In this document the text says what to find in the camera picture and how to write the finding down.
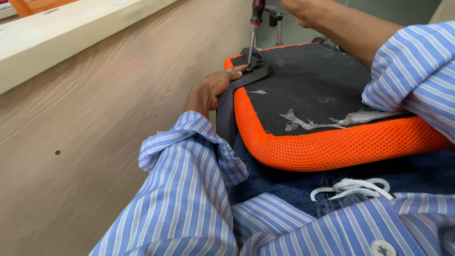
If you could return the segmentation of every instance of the screwdriver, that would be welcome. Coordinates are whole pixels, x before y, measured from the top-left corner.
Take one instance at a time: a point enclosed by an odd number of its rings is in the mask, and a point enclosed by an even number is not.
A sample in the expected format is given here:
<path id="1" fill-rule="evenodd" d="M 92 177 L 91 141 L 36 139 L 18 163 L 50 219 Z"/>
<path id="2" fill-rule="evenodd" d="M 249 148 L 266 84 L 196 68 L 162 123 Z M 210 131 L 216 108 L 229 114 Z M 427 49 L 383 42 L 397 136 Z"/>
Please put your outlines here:
<path id="1" fill-rule="evenodd" d="M 262 23 L 262 13 L 264 12 L 265 0 L 253 0 L 253 16 L 251 16 L 251 25 L 253 25 L 253 36 L 251 38 L 250 53 L 248 56 L 248 67 L 247 70 L 250 70 L 251 57 L 253 55 L 254 41 L 256 40 L 256 32 L 258 31 L 258 26 Z"/>

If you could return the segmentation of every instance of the white drawstring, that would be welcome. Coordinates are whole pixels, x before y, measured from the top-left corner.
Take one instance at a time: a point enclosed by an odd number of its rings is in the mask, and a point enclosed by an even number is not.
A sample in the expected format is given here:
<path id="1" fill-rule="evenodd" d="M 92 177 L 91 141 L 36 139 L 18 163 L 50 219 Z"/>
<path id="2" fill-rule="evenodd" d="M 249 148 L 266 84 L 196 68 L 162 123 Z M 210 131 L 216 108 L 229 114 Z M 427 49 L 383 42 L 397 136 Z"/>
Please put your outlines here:
<path id="1" fill-rule="evenodd" d="M 373 183 L 381 183 L 384 186 L 384 189 L 381 189 Z M 372 197 L 383 196 L 387 200 L 391 200 L 393 197 L 388 193 L 389 191 L 390 184 L 384 179 L 342 179 L 332 188 L 318 188 L 311 191 L 310 198 L 312 201 L 317 201 L 315 198 L 316 194 L 321 192 L 335 192 L 338 195 L 329 198 L 329 200 L 341 198 L 355 193 Z"/>

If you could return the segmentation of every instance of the shirt button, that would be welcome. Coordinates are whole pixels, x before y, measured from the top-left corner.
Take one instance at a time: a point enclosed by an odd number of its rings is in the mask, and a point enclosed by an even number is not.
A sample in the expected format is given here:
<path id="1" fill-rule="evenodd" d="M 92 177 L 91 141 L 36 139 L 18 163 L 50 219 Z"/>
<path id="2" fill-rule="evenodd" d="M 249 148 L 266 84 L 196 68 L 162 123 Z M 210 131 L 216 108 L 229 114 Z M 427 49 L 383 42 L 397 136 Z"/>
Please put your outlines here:
<path id="1" fill-rule="evenodd" d="M 396 256 L 397 253 L 391 244 L 384 240 L 374 240 L 370 245 L 374 256 Z"/>

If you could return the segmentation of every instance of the person's lap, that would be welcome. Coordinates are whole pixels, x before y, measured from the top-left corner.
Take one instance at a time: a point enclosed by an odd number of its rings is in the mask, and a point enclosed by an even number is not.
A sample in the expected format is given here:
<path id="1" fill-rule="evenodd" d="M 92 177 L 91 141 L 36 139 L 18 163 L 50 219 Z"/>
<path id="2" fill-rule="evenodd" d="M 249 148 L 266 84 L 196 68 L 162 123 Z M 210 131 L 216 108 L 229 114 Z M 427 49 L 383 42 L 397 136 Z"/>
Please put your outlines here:
<path id="1" fill-rule="evenodd" d="M 267 192 L 314 217 L 321 217 L 368 199 L 364 195 L 351 195 L 328 200 L 333 193 L 320 193 L 316 195 L 318 201 L 311 201 L 311 191 L 320 187 L 332 187 L 343 178 L 382 178 L 390 183 L 390 193 L 455 194 L 455 150 L 429 152 L 313 173 L 283 171 L 261 164 L 248 152 L 240 135 L 237 136 L 234 151 L 246 164 L 249 177 L 228 188 L 231 205 Z"/>

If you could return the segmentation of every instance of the red and black screwdriver handle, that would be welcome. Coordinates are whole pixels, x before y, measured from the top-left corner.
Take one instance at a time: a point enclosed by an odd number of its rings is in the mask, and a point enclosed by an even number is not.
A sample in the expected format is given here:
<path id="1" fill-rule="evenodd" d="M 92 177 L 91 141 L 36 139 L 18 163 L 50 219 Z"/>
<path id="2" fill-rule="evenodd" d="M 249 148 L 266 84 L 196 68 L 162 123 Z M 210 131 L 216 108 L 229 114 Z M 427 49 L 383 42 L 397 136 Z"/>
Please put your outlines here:
<path id="1" fill-rule="evenodd" d="M 251 25 L 259 26 L 262 23 L 262 13 L 264 12 L 265 0 L 253 0 L 253 16 Z"/>

